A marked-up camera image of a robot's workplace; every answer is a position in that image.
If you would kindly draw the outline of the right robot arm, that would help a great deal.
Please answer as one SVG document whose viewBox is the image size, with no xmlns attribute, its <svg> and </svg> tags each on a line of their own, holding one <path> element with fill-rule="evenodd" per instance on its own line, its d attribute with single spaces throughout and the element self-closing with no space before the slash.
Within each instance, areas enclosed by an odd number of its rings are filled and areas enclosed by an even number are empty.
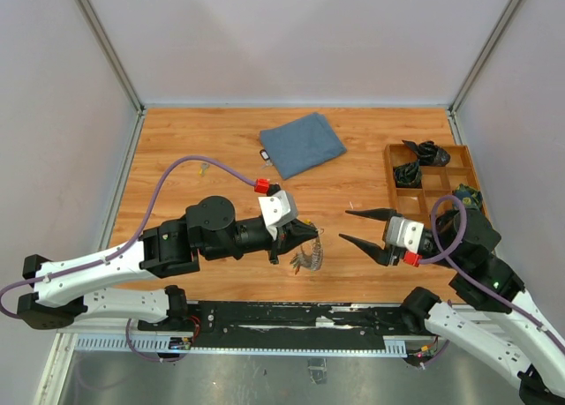
<svg viewBox="0 0 565 405">
<path fill-rule="evenodd" d="M 503 340 L 459 314 L 430 290 L 416 287 L 401 304 L 400 323 L 409 334 L 427 331 L 453 343 L 498 372 L 525 404 L 564 402 L 564 340 L 554 331 L 522 279 L 493 253 L 500 234 L 477 209 L 451 209 L 430 226 L 394 209 L 354 213 L 384 221 L 384 244 L 346 236 L 376 263 L 432 264 L 456 274 L 450 287 L 507 335 Z"/>
</svg>

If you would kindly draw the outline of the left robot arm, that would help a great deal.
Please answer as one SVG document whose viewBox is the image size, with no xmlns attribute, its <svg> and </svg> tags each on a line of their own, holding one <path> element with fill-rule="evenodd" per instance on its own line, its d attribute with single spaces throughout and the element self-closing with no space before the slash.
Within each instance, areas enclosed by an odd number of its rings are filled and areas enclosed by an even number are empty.
<svg viewBox="0 0 565 405">
<path fill-rule="evenodd" d="M 122 283 L 165 279 L 199 271 L 200 260 L 241 259 L 266 251 L 270 263 L 311 241 L 318 230 L 298 219 L 286 191 L 259 199 L 260 216 L 237 220 L 233 204 L 210 196 L 185 215 L 144 230 L 132 243 L 66 261 L 25 259 L 32 292 L 19 297 L 17 316 L 33 329 L 50 330 L 84 319 L 136 319 L 176 331 L 193 317 L 178 286 L 137 293 Z"/>
</svg>

